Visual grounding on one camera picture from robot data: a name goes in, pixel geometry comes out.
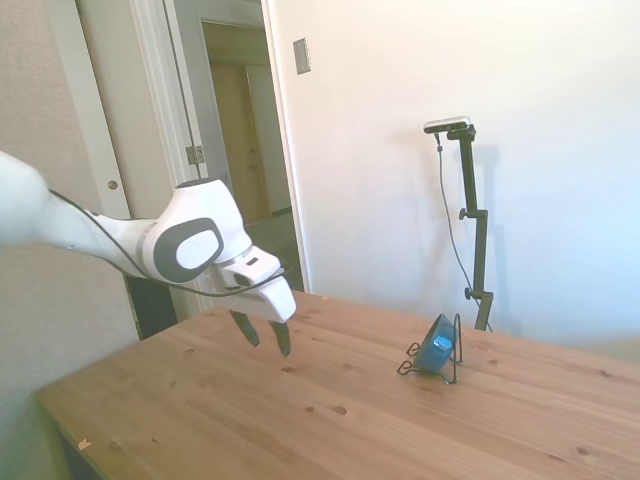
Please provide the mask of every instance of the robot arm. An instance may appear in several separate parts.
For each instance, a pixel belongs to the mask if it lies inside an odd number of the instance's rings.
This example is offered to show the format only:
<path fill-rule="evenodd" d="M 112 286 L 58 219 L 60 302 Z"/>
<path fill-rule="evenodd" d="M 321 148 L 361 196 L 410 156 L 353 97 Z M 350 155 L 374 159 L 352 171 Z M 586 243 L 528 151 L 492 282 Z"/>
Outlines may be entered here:
<path fill-rule="evenodd" d="M 116 220 L 50 192 L 35 169 L 3 152 L 0 172 L 0 246 L 47 243 L 170 285 L 203 278 L 210 291 L 202 293 L 231 309 L 252 343 L 257 334 L 248 314 L 270 320 L 288 353 L 286 321 L 296 308 L 291 289 L 278 275 L 278 259 L 252 244 L 221 181 L 178 186 L 157 220 Z"/>

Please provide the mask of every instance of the door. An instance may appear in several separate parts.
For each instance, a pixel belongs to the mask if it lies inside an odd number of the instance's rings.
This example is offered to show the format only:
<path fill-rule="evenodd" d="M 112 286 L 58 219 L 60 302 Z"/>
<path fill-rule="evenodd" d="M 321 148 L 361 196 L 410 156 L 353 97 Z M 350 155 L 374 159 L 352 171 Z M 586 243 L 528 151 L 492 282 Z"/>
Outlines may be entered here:
<path fill-rule="evenodd" d="M 247 70 L 211 64 L 231 184 L 245 225 L 271 216 Z"/>

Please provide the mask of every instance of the phone holder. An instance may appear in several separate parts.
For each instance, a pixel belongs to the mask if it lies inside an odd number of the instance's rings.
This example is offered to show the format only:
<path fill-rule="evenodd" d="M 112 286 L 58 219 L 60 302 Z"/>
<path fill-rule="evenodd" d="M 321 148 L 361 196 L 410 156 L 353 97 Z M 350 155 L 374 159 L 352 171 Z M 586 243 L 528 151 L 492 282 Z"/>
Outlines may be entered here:
<path fill-rule="evenodd" d="M 407 355 L 413 361 L 402 362 L 397 370 L 400 375 L 411 372 L 429 373 L 439 376 L 446 384 L 457 383 L 456 366 L 462 363 L 460 314 L 456 313 L 453 323 L 444 315 L 438 315 L 422 344 L 412 343 L 407 349 Z M 452 379 L 440 372 L 449 361 L 453 364 Z"/>

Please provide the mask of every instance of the wooden table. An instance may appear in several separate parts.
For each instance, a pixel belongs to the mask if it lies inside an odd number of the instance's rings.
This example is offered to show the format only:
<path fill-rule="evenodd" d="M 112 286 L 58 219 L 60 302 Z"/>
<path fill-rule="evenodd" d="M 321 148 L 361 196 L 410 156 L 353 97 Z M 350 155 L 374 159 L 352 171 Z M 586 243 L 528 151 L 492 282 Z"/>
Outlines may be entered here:
<path fill-rule="evenodd" d="M 289 358 L 213 310 L 41 403 L 108 479 L 640 478 L 640 368 L 469 329 L 457 385 L 401 377 L 430 322 L 296 298 Z"/>

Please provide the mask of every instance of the wood knot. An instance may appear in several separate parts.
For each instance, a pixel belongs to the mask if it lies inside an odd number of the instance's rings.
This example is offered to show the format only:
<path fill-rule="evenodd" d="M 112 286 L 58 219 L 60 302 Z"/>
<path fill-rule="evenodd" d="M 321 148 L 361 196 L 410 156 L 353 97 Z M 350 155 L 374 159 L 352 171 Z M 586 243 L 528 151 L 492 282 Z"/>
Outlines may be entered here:
<path fill-rule="evenodd" d="M 556 462 L 566 462 L 564 458 L 554 455 L 553 453 L 547 453 L 546 455 L 547 457 L 551 458 L 552 460 L 555 460 Z"/>

